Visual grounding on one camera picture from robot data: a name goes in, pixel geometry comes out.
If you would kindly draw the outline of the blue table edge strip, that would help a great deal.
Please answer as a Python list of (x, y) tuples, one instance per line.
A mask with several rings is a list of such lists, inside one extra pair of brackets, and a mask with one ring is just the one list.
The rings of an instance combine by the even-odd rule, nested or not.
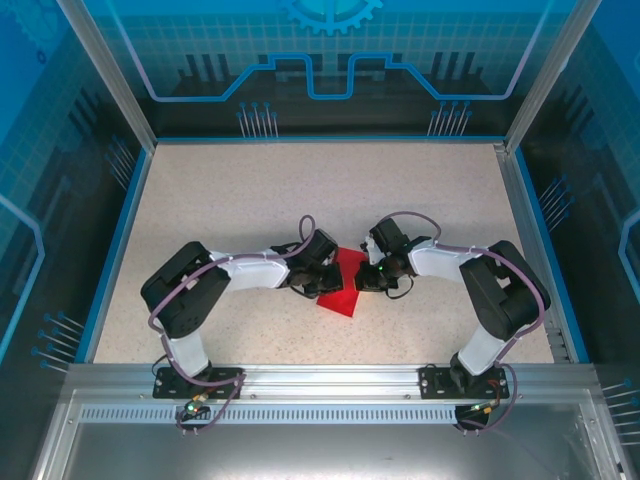
[(142, 149), (136, 162), (79, 346), (76, 349), (74, 362), (77, 364), (94, 361), (152, 158), (152, 153)]
[(572, 363), (590, 363), (591, 359), (553, 247), (550, 230), (544, 220), (542, 206), (520, 148), (517, 148), (514, 156), (518, 173), (522, 177), (524, 190), (526, 191), (527, 203), (532, 211), (535, 229), (537, 235), (540, 237), (539, 244), (542, 253), (540, 253), (539, 256), (545, 264), (545, 272), (550, 277), (549, 283), (552, 284), (552, 286), (549, 287), (549, 292), (553, 292), (552, 310), (555, 311), (554, 316), (557, 317), (561, 323), (559, 329), (563, 334), (568, 359)]

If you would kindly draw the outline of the aluminium corner post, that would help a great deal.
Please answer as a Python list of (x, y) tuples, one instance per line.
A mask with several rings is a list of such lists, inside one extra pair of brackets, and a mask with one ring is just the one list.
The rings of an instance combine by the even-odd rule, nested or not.
[(576, 0), (573, 10), (506, 134), (504, 151), (507, 155), (514, 154), (521, 144), (560, 74), (566, 68), (601, 2), (602, 0)]
[(157, 138), (115, 57), (82, 0), (56, 0), (141, 146), (155, 153)]

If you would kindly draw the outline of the slotted metal strip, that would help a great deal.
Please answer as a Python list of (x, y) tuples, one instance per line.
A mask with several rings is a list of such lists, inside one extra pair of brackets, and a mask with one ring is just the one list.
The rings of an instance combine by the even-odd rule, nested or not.
[[(177, 423), (177, 405), (84, 406), (78, 421), (82, 424), (153, 424)], [(218, 423), (251, 425), (453, 425), (455, 410), (451, 406), (426, 404), (400, 405), (232, 405)]]

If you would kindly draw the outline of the aluminium frame rail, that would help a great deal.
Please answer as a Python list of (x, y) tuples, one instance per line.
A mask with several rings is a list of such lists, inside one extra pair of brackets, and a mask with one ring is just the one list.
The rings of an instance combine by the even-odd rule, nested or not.
[[(420, 400), (417, 365), (245, 365), (246, 402), (374, 402)], [(590, 364), (515, 364), (506, 377), (525, 403), (578, 403), (603, 397)], [(146, 364), (74, 364), (62, 394), (86, 402), (136, 403), (151, 397), (155, 377)]]

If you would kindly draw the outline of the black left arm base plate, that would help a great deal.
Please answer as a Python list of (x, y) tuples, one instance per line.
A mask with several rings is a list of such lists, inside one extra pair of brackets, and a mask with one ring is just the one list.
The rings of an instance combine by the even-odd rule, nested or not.
[[(196, 379), (203, 382), (219, 382), (244, 373), (241, 368), (214, 368), (209, 366)], [(206, 393), (209, 399), (227, 399), (235, 388), (233, 382), (217, 387), (204, 387), (187, 382), (172, 367), (160, 368), (155, 375), (152, 396), (155, 399), (189, 399)]]

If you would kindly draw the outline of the aluminium side rail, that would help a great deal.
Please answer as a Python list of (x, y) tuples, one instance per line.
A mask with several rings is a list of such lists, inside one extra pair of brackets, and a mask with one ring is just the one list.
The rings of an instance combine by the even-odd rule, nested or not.
[(530, 352), (537, 340), (542, 341), (543, 351), (548, 351), (554, 363), (576, 363), (573, 339), (569, 331), (564, 304), (558, 290), (552, 265), (544, 245), (543, 229), (536, 217), (537, 197), (530, 195), (525, 176), (514, 153), (509, 153), (503, 143), (494, 145), (500, 173), (513, 213), (522, 254), (545, 285), (551, 299), (550, 308), (545, 313), (543, 325), (527, 334), (505, 356), (509, 362), (516, 362), (520, 354)]

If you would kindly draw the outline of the grey metal tray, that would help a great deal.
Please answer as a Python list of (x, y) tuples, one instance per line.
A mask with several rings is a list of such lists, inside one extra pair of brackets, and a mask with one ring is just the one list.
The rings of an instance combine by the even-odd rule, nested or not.
[(239, 405), (200, 434), (130, 411), (75, 408), (54, 423), (30, 480), (640, 480), (640, 438), (608, 437), (591, 404), (521, 405), (493, 430), (366, 405), (362, 421)]

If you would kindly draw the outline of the red cloth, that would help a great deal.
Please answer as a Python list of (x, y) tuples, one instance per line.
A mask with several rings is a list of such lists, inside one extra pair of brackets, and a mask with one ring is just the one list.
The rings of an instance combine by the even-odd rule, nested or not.
[(367, 257), (363, 252), (340, 247), (336, 262), (340, 266), (343, 289), (320, 296), (316, 304), (321, 308), (352, 318), (359, 298), (359, 291), (355, 286), (355, 277), (359, 271), (360, 264), (366, 261)]

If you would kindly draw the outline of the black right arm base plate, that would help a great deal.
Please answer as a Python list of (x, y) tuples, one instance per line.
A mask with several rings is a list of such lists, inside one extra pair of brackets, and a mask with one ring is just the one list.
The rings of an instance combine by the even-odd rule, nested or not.
[(508, 399), (509, 385), (503, 368), (491, 367), (479, 376), (462, 368), (427, 364), (417, 370), (423, 400)]

